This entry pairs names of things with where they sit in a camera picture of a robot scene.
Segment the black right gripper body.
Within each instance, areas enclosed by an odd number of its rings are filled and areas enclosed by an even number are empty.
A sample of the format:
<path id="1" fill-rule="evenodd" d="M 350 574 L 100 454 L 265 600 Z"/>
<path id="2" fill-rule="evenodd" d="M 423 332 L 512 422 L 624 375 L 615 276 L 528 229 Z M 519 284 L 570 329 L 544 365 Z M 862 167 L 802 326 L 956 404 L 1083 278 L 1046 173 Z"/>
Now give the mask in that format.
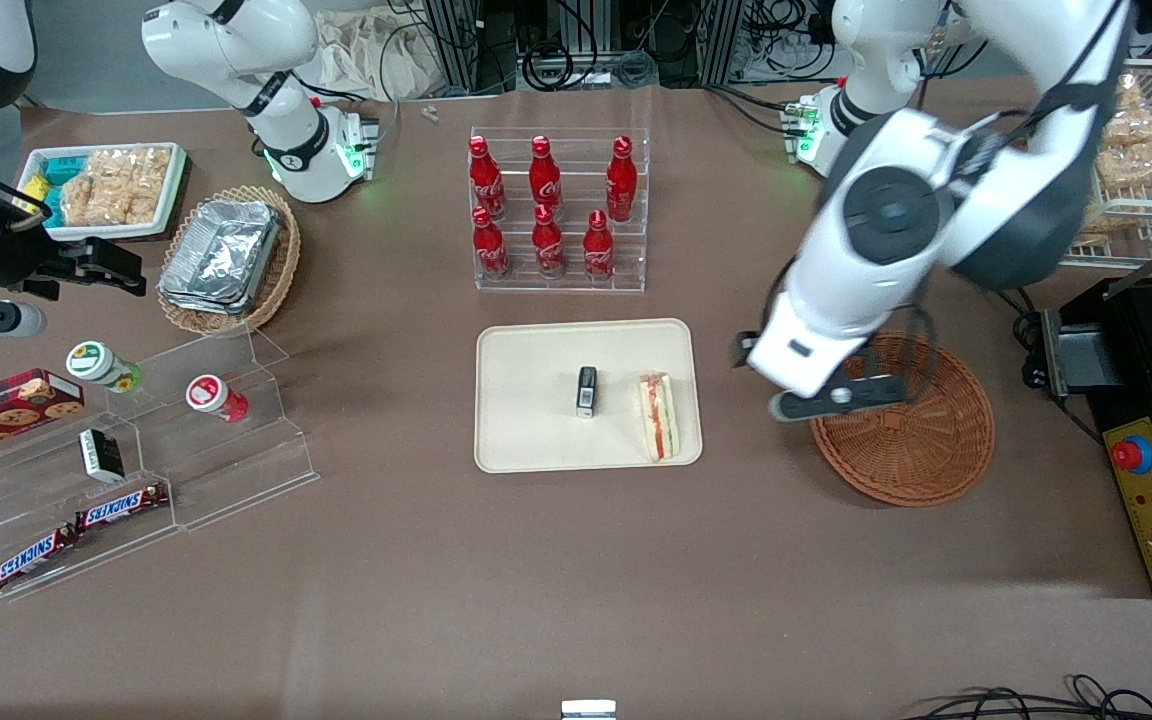
<path id="1" fill-rule="evenodd" d="M 78 268 L 73 247 L 58 243 L 41 228 L 40 217 L 18 211 L 0 211 L 0 290 L 35 293 L 56 300 L 46 285 L 88 285 L 90 276 Z"/>

